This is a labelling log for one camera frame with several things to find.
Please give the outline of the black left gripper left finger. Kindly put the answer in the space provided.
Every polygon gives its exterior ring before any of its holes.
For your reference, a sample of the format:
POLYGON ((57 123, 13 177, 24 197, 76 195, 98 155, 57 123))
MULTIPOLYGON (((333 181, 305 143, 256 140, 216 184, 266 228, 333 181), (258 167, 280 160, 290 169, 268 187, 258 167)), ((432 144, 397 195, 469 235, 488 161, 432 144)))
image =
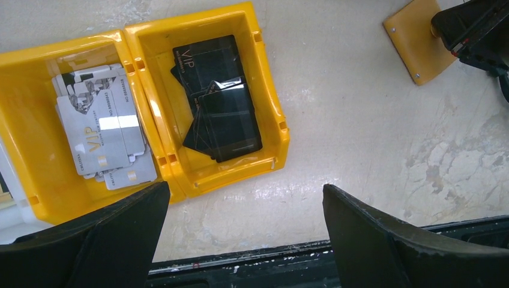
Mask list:
POLYGON ((2 287, 143 287, 169 206, 165 182, 1 246, 2 287))

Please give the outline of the tan leather card holder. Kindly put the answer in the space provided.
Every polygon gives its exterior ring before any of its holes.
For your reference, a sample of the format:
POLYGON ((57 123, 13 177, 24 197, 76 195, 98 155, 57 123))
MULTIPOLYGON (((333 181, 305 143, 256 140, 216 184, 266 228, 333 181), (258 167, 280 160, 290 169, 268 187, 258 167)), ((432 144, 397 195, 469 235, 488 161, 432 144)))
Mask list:
POLYGON ((411 1, 385 19, 383 26, 414 83, 422 86, 446 70, 456 57, 444 46, 432 18, 436 1, 411 1))

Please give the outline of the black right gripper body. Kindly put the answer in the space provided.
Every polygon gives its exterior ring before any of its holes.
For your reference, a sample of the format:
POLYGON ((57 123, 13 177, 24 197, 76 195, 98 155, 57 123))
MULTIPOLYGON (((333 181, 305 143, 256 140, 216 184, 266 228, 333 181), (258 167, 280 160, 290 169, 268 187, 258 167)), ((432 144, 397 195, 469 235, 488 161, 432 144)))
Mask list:
POLYGON ((468 1, 440 11, 431 24, 460 62, 495 77, 508 72, 508 1, 468 1))

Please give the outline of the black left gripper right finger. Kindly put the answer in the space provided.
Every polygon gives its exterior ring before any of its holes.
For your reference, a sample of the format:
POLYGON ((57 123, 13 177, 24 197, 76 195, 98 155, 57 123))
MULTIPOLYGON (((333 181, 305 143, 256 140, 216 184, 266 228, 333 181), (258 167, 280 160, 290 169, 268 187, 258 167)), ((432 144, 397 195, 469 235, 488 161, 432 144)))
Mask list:
POLYGON ((324 217, 342 287, 507 287, 508 217, 417 227, 327 184, 324 217))

